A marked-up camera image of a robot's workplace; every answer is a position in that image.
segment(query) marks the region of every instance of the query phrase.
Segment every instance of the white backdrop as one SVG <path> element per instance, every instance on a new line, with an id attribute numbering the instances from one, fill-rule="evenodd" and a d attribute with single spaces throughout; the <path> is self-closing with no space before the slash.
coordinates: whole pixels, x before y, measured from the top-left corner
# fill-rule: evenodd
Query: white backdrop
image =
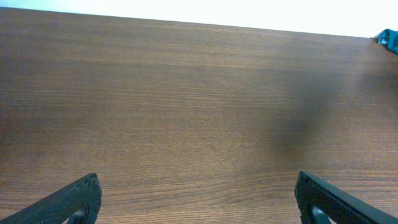
<path id="1" fill-rule="evenodd" d="M 0 6 L 355 37 L 398 30 L 398 0 L 0 0 Z"/>

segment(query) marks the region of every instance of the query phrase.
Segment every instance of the wooden tabletop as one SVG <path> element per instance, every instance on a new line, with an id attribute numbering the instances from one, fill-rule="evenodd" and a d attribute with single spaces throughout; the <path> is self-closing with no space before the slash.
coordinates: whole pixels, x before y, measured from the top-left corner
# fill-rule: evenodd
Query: wooden tabletop
<path id="1" fill-rule="evenodd" d="M 97 223 L 299 223 L 300 170 L 398 216 L 372 39 L 0 9 L 0 218 L 85 174 Z"/>

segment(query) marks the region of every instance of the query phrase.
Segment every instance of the brown wooden surface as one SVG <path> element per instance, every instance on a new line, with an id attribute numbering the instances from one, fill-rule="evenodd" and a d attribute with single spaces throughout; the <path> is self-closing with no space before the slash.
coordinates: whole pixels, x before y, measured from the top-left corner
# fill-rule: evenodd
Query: brown wooden surface
<path id="1" fill-rule="evenodd" d="M 0 9 L 0 218 L 96 172 L 97 223 L 298 223 L 307 170 L 398 216 L 371 39 Z"/>

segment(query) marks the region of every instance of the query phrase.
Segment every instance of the blue cloth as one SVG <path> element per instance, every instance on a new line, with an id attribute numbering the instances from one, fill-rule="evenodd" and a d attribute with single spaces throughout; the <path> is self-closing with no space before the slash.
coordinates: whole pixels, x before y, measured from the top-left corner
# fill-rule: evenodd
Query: blue cloth
<path id="1" fill-rule="evenodd" d="M 376 36 L 377 42 L 398 55 L 398 32 L 385 29 Z"/>

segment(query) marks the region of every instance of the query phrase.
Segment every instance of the wood plank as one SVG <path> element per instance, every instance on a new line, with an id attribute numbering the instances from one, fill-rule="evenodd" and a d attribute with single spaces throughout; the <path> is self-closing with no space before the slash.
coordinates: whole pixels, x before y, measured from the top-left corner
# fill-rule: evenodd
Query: wood plank
<path id="1" fill-rule="evenodd" d="M 371 39 L 0 9 L 0 218 L 81 176 L 97 223 L 299 223 L 307 170 L 398 216 Z"/>

